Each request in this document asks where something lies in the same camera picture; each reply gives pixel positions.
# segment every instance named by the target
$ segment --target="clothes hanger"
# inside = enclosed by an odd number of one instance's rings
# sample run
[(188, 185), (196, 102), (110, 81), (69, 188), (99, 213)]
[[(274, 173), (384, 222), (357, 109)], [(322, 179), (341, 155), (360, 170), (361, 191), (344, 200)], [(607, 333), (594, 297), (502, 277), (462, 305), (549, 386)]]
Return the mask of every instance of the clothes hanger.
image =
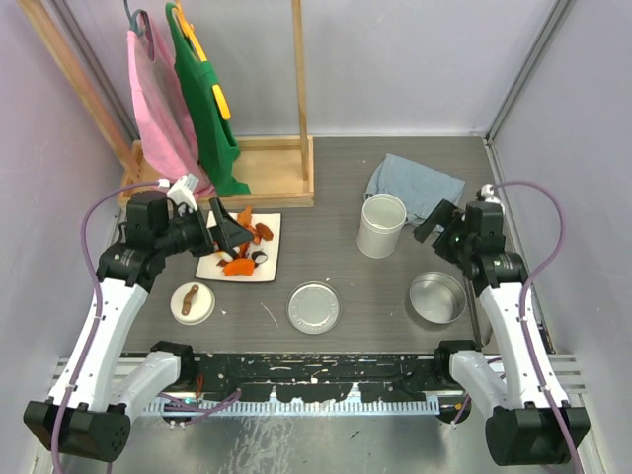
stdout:
[[(176, 0), (176, 16), (178, 19), (178, 23), (180, 24), (180, 29), (182, 30), (182, 34), (185, 38), (189, 39), (191, 43), (191, 47), (194, 50), (194, 53), (197, 55), (197, 58), (200, 62), (207, 62), (206, 54), (204, 50), (201, 48), (201, 44), (199, 44), (198, 37), (194, 33), (194, 26), (187, 21), (187, 17), (185, 17), (185, 12), (182, 9), (182, 4), (180, 0)], [(215, 84), (212, 86), (213, 95), (215, 96), (215, 103), (219, 108), (219, 112), (221, 117), (224, 120), (230, 119), (230, 109), (228, 108), (228, 102), (226, 101), (226, 96), (224, 96), (224, 92), (221, 90), (219, 84)]]
[[(136, 35), (141, 38), (143, 35), (146, 35), (147, 41), (149, 42), (149, 59), (154, 60), (154, 37), (151, 34), (151, 25), (149, 24), (149, 15), (144, 10), (136, 10), (133, 14), (129, 11), (129, 5), (127, 0), (122, 1), (123, 6), (125, 7), (125, 13), (127, 14), (127, 19), (129, 20), (129, 29), (136, 33)], [(143, 24), (145, 25), (145, 29), (141, 29), (138, 25), (138, 15), (142, 17)]]

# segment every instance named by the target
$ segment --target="white bucket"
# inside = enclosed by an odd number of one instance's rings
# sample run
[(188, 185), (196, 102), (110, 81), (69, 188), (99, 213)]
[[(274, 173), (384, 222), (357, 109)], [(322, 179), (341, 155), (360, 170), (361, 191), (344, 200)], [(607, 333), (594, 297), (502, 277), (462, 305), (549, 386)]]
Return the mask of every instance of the white bucket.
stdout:
[(362, 206), (357, 246), (371, 259), (383, 259), (395, 250), (406, 223), (406, 206), (392, 195), (374, 195)]

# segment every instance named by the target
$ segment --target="green apron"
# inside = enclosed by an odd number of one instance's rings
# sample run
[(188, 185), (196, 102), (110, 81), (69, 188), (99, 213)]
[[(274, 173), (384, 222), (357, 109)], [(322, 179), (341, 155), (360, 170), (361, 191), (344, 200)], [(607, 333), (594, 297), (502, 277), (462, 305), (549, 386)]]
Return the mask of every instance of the green apron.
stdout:
[(176, 50), (176, 74), (196, 130), (199, 162), (219, 196), (249, 194), (248, 185), (232, 175), (239, 145), (215, 103), (212, 86), (219, 83), (215, 71), (208, 61), (199, 61), (172, 14), (174, 8), (167, 4), (167, 21)]

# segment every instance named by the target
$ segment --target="wooden rack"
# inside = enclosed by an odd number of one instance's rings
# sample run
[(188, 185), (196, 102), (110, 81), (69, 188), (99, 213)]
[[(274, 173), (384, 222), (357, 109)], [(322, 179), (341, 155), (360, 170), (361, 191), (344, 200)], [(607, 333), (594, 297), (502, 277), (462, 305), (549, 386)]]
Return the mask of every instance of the wooden rack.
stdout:
[[(144, 160), (142, 144), (128, 141), (112, 117), (99, 92), (70, 44), (46, 11), (42, 0), (17, 0), (33, 28), (48, 48), (77, 96), (116, 153), (124, 168), (123, 185), (152, 181), (160, 176)], [(246, 204), (255, 207), (311, 207), (314, 205), (314, 147), (307, 134), (307, 89), (301, 0), (291, 0), (294, 31), (296, 90), (298, 94), (298, 136), (237, 137), (241, 155), (233, 165), (233, 175), (250, 187), (251, 194), (222, 197), (228, 208)], [(124, 208), (134, 192), (121, 193), (118, 203)], [(207, 208), (207, 199), (200, 207)]]

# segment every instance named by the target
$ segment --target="blue towel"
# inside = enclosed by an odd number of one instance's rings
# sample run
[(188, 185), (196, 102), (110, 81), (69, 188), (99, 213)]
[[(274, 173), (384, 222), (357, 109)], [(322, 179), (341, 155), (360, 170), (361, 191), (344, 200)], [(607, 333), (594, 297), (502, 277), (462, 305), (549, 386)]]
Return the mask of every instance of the blue towel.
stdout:
[(368, 182), (364, 199), (386, 193), (406, 206), (407, 223), (422, 224), (442, 199), (457, 205), (465, 183), (428, 166), (388, 153)]

